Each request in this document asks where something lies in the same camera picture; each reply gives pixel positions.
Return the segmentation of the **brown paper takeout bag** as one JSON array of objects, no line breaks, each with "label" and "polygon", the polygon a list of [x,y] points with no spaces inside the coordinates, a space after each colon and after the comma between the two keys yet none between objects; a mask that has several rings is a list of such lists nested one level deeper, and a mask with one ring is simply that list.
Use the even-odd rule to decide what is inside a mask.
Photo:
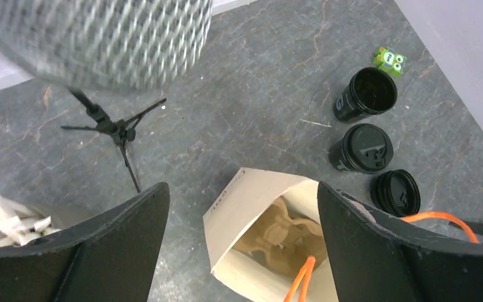
[{"label": "brown paper takeout bag", "polygon": [[[321,225],[318,184],[312,179],[260,169],[242,168],[203,217],[213,276],[252,301],[282,301],[292,279],[275,273],[233,248],[257,218],[283,194],[289,206]],[[340,301],[329,258],[315,270],[308,301]]]}]

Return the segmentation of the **black coffee cup with print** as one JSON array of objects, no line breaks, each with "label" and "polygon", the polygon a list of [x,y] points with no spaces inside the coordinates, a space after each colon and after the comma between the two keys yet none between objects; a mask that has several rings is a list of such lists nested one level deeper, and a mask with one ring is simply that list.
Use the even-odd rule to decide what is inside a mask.
[{"label": "black coffee cup with print", "polygon": [[390,164],[394,147],[388,134],[378,126],[361,123],[352,126],[330,147],[330,164],[340,172],[376,174]]}]

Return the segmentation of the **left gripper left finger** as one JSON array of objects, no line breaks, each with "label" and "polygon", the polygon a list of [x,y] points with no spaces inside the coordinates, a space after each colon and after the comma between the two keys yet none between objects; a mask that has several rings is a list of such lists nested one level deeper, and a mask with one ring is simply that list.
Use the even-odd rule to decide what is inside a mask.
[{"label": "left gripper left finger", "polygon": [[0,248],[0,301],[146,301],[167,225],[160,182],[86,221]]}]

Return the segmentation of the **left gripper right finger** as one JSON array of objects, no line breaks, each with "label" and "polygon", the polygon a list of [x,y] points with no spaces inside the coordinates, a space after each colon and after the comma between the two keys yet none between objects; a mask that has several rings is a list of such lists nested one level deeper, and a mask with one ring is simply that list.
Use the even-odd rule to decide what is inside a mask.
[{"label": "left gripper right finger", "polygon": [[340,301],[483,301],[483,244],[437,234],[318,184]]}]

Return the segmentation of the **brown cardboard cup carrier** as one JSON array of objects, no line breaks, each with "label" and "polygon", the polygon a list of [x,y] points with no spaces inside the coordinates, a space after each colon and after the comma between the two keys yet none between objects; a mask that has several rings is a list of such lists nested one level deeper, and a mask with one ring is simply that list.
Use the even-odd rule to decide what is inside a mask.
[{"label": "brown cardboard cup carrier", "polygon": [[318,268],[328,258],[320,224],[291,215],[283,198],[278,197],[238,239],[233,248],[252,254],[271,271],[294,277],[309,256]]}]

